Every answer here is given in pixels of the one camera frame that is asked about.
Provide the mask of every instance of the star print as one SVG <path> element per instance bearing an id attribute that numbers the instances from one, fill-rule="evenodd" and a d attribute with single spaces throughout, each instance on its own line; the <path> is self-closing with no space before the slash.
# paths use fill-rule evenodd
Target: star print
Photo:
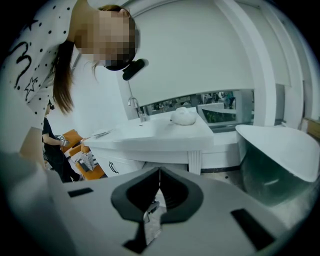
<path id="1" fill-rule="evenodd" d="M 33 79 L 31 77 L 29 84 L 26 86 L 26 88 L 24 89 L 26 91 L 26 96 L 25 96 L 25 101 L 27 101 L 28 99 L 28 95 L 30 92 L 34 92 L 35 88 L 34 88 L 34 84 L 37 81 L 38 77 L 36 77 L 35 79 Z"/>
<path id="2" fill-rule="evenodd" d="M 31 26 L 32 26 L 32 24 L 33 24 L 33 23 L 36 23 L 36 22 L 38 22 L 38 20 L 32 18 L 31 20 L 29 20 L 29 21 L 24 25 L 24 29 L 23 29 L 23 30 L 26 30 L 26 28 L 29 28 L 30 31 L 31 31 Z"/>

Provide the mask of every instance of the woman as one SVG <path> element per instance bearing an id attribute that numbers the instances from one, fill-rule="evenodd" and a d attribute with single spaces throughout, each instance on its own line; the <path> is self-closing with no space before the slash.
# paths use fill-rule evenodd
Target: woman
<path id="1" fill-rule="evenodd" d="M 136 33 L 129 12 L 117 5 L 95 9 L 87 0 L 45 4 L 22 29 L 0 70 L 0 107 L 6 109 L 0 113 L 1 139 L 7 141 L 5 134 L 22 122 L 12 120 L 19 113 L 15 108 L 23 106 L 21 101 L 33 118 L 27 120 L 32 127 L 26 136 L 20 134 L 20 140 L 13 138 L 13 142 L 1 145 L 1 150 L 14 143 L 21 155 L 44 166 L 41 137 L 49 98 L 53 96 L 63 113 L 73 107 L 70 62 L 74 46 L 92 61 L 93 68 L 103 65 L 112 71 L 121 70 L 136 54 Z"/>
<path id="2" fill-rule="evenodd" d="M 45 110 L 45 117 L 43 120 L 43 130 L 42 130 L 42 140 L 44 143 L 45 156 L 49 164 L 53 169 L 59 174 L 60 179 L 63 183 L 72 182 L 71 178 L 77 182 L 83 179 L 82 175 L 76 173 L 70 163 L 68 162 L 65 154 L 61 151 L 60 146 L 62 146 L 63 141 L 56 139 L 54 136 L 47 115 L 49 115 L 51 110 L 51 102 L 49 103 Z"/>

